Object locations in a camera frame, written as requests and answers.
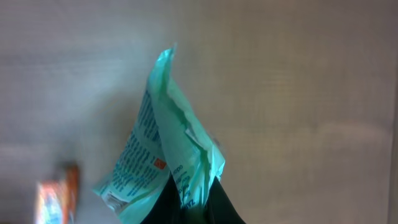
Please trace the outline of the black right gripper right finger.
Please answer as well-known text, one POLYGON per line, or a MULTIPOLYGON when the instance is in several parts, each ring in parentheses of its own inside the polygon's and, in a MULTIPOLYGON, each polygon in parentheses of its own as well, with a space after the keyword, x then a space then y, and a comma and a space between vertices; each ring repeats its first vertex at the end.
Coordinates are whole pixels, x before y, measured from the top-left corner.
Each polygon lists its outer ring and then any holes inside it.
POLYGON ((210 188, 204 216, 208 224, 245 224, 217 178, 210 188))

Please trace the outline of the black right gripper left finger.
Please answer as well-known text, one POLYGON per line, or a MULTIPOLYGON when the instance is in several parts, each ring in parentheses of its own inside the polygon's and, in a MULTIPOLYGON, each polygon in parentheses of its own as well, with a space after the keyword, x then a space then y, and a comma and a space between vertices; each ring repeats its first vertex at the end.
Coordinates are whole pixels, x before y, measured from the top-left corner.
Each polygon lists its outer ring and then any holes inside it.
POLYGON ((152 210, 141 224, 181 224, 180 197, 172 175, 163 188, 152 210))

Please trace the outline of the teal tissue packet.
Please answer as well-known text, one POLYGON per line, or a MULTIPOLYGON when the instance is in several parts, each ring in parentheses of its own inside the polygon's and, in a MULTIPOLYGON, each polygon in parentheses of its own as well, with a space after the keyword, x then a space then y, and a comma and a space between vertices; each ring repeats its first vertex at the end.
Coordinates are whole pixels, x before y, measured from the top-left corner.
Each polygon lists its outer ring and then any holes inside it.
POLYGON ((223 173, 222 153, 170 75, 174 53, 156 60, 126 146, 96 188, 121 223, 141 223, 170 180, 187 219, 204 223, 210 188, 223 173))

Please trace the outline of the orange snack packet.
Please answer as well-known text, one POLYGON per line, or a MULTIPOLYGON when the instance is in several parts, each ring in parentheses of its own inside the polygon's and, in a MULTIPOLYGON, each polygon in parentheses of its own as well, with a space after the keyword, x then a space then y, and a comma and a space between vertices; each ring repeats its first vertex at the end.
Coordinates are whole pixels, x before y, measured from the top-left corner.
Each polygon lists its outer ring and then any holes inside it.
POLYGON ((37 183, 35 224, 74 224, 78 202, 80 170, 64 164, 53 179, 37 183))

